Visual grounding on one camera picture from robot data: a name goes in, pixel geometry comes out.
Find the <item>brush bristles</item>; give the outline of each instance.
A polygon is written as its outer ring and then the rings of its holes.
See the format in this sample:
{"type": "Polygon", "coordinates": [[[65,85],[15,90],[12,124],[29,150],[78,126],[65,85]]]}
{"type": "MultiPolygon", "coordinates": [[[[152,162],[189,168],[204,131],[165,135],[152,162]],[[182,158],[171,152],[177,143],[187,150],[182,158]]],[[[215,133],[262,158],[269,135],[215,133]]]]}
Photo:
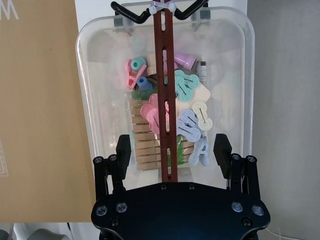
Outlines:
{"type": "Polygon", "coordinates": [[[200,81],[207,80],[207,62],[206,61],[200,61],[198,65],[198,74],[199,74],[200,81]]]}

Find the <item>teal plastic clip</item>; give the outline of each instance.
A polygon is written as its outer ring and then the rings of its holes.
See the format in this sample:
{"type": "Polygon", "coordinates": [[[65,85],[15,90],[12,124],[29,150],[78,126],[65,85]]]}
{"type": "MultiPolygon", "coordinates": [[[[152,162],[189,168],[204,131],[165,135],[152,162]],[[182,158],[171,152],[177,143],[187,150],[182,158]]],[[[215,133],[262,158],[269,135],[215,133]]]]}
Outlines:
{"type": "Polygon", "coordinates": [[[195,75],[195,74],[187,75],[182,70],[175,70],[174,76],[175,77],[178,77],[178,76],[183,77],[184,84],[186,86],[188,86],[188,88],[190,88],[190,89],[195,89],[196,87],[198,87],[198,85],[200,83],[199,77],[197,75],[195,75]]]}
{"type": "Polygon", "coordinates": [[[186,87],[184,78],[182,76],[175,76],[174,80],[177,97],[183,102],[190,101],[193,96],[193,91],[186,87]]]}

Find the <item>brown strap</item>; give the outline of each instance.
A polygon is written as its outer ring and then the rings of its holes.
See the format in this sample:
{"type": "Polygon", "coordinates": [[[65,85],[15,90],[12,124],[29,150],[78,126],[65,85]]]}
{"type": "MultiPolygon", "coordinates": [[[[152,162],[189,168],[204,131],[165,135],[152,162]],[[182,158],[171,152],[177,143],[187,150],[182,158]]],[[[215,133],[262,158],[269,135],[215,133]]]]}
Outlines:
{"type": "Polygon", "coordinates": [[[158,87],[158,109],[160,128],[160,153],[161,153],[161,177],[163,182],[178,181],[177,165],[177,129],[176,129],[176,91],[174,69],[174,35],[173,14],[168,10],[165,13],[165,30],[162,30],[161,11],[153,15],[154,45],[156,59],[156,76],[158,87]],[[167,84],[164,78],[163,50],[166,50],[167,59],[167,84]],[[166,130],[166,108],[169,106],[169,132],[166,130]],[[168,173],[168,156],[171,155],[171,173],[168,173]]]}

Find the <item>cardboard box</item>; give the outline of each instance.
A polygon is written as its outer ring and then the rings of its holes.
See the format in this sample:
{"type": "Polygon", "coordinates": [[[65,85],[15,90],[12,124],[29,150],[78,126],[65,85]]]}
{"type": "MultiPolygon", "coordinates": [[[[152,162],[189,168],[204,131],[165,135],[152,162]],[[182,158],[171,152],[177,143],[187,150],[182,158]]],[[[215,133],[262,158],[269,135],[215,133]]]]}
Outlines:
{"type": "Polygon", "coordinates": [[[74,0],[0,0],[0,222],[88,222],[74,0]]]}

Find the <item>white zip tie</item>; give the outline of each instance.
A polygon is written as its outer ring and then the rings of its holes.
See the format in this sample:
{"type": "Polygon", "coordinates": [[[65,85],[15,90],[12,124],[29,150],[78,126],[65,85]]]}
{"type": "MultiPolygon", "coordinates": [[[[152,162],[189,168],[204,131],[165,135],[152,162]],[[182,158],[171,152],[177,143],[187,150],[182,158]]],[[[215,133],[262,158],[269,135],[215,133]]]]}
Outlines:
{"type": "Polygon", "coordinates": [[[177,9],[177,5],[174,3],[174,1],[168,1],[166,3],[158,2],[158,1],[152,1],[151,6],[149,7],[149,12],[151,15],[156,14],[159,10],[162,9],[169,9],[170,12],[175,13],[177,9]]]}

